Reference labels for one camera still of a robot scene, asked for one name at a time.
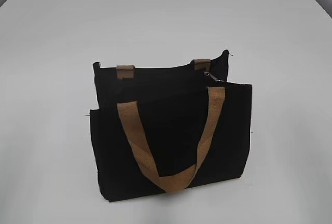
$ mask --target metal zipper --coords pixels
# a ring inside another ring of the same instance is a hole
[[[204,75],[205,76],[209,76],[209,77],[211,77],[212,79],[214,79],[215,81],[217,81],[217,82],[224,82],[223,80],[219,80],[218,78],[216,78],[215,76],[213,76],[210,72],[208,72],[208,71],[204,71]]]

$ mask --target tan webbing strap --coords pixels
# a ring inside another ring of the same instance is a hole
[[[149,149],[140,119],[137,101],[117,104],[124,132],[141,172],[154,184],[165,191],[178,191],[188,187],[208,154],[211,140],[225,100],[225,88],[208,87],[208,91],[209,109],[205,127],[197,146],[197,162],[180,173],[171,176],[160,177],[158,175],[158,170]]]
[[[134,78],[134,65],[118,65],[116,66],[117,78]]]
[[[211,60],[210,59],[194,59],[195,70],[205,67],[205,71],[210,71]]]

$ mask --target white surface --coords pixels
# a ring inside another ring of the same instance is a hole
[[[332,22],[314,0],[8,0],[0,9],[0,223],[330,223]],[[229,49],[253,85],[242,178],[108,203],[92,63],[184,65]]]

